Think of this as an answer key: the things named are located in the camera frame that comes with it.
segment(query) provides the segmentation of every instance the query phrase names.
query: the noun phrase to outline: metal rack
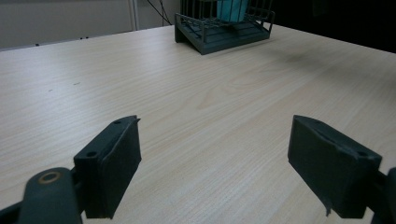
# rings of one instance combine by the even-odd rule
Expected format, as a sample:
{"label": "metal rack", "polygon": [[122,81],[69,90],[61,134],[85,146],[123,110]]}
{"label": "metal rack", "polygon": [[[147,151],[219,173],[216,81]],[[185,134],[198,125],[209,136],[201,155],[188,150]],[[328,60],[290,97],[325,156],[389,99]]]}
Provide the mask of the metal rack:
{"label": "metal rack", "polygon": [[190,41],[204,55],[268,39],[275,18],[272,2],[181,0],[181,12],[175,15],[175,40]]}

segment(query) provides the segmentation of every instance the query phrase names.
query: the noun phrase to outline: screw hole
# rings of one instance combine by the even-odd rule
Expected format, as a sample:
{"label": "screw hole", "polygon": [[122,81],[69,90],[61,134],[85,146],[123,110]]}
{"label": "screw hole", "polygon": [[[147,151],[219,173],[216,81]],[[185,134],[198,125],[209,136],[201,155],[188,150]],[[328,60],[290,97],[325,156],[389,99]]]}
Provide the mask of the screw hole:
{"label": "screw hole", "polygon": [[87,153],[87,157],[94,157],[94,156],[96,156],[96,152]]}
{"label": "screw hole", "polygon": [[48,172],[38,179],[38,183],[40,184],[50,184],[61,177],[61,173],[59,172]]}

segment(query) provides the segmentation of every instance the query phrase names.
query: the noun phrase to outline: teal object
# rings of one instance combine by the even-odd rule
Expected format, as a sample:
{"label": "teal object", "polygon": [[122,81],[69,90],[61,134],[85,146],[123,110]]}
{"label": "teal object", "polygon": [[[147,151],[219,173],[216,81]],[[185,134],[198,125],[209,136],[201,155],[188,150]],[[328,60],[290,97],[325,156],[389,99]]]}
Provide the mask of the teal object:
{"label": "teal object", "polygon": [[218,18],[221,21],[242,21],[248,7],[248,0],[219,0]]}

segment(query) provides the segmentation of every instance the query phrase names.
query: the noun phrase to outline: wooden table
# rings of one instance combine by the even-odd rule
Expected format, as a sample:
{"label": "wooden table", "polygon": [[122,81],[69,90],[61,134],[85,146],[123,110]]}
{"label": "wooden table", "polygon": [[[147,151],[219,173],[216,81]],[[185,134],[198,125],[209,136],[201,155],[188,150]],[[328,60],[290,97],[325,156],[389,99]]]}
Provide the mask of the wooden table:
{"label": "wooden table", "polygon": [[0,207],[109,122],[137,115],[143,160],[110,220],[369,223],[325,208],[288,163],[294,114],[396,166],[396,55],[275,26],[201,56],[174,28],[0,52]]}

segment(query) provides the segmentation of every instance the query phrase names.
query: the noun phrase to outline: light wood grain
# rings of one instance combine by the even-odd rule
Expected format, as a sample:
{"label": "light wood grain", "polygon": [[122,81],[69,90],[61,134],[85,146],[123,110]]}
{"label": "light wood grain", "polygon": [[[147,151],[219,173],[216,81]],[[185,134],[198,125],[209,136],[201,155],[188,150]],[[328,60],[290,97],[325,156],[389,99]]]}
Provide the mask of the light wood grain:
{"label": "light wood grain", "polygon": [[275,26],[201,56],[174,28],[0,52],[0,207],[29,177],[73,167],[109,122],[137,115],[143,160],[112,221],[370,223],[325,217],[287,159],[294,114],[396,165],[396,56]]}

